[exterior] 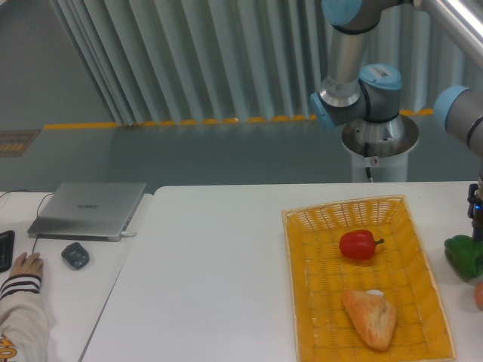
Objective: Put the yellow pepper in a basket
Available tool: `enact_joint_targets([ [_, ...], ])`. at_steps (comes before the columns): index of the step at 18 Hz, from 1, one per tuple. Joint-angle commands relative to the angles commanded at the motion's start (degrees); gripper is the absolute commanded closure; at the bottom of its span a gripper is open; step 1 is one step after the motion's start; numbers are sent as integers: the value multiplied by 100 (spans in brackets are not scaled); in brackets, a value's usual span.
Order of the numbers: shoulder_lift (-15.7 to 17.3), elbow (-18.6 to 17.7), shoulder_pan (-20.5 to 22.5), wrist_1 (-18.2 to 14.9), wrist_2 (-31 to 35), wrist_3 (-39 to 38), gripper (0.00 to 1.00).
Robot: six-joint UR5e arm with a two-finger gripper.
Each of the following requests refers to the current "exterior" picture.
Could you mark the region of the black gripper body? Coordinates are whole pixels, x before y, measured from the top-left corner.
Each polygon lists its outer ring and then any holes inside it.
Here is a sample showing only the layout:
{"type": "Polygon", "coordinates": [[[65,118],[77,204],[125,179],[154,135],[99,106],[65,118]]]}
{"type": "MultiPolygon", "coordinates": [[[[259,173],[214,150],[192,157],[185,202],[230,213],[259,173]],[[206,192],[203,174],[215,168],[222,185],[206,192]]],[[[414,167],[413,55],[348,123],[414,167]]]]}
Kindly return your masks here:
{"type": "Polygon", "coordinates": [[[482,199],[478,196],[478,185],[476,183],[469,185],[467,201],[469,203],[467,214],[472,220],[472,239],[482,241],[482,199]]]}

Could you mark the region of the white striped sleeve forearm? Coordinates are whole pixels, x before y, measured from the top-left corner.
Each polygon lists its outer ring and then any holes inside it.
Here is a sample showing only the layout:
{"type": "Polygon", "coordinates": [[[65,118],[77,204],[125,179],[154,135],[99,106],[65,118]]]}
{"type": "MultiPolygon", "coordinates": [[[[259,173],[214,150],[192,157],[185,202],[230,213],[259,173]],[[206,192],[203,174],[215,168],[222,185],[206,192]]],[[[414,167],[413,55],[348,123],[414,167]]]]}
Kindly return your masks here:
{"type": "Polygon", "coordinates": [[[1,286],[1,360],[45,361],[49,326],[41,278],[23,274],[1,286]]]}

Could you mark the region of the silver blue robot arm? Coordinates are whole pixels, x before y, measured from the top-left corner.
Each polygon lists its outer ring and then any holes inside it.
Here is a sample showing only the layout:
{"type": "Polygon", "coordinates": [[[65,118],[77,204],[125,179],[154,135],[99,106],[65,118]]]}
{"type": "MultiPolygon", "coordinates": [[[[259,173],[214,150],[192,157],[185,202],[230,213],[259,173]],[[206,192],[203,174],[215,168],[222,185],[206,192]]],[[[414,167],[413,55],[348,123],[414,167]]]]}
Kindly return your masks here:
{"type": "MultiPolygon", "coordinates": [[[[412,4],[446,30],[482,69],[482,6],[477,1],[321,1],[332,25],[328,71],[310,97],[312,110],[327,128],[344,125],[343,145],[352,155],[352,181],[407,179],[408,153],[419,137],[416,124],[401,115],[401,74],[393,66],[361,66],[368,35],[386,9],[412,4]]],[[[482,241],[482,91],[453,86],[433,106],[439,124],[481,159],[478,183],[468,191],[472,237],[482,241]]]]}

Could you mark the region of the person's hand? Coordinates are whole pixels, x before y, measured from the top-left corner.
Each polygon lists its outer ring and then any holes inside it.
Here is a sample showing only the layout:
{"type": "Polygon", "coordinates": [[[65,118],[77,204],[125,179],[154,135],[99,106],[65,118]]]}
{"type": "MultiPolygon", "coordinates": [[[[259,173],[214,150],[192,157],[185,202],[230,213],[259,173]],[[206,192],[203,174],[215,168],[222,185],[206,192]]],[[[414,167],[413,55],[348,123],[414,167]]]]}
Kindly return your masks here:
{"type": "Polygon", "coordinates": [[[10,272],[10,277],[20,275],[34,275],[36,277],[43,277],[44,261],[40,253],[28,254],[24,252],[20,254],[13,262],[10,272]]]}

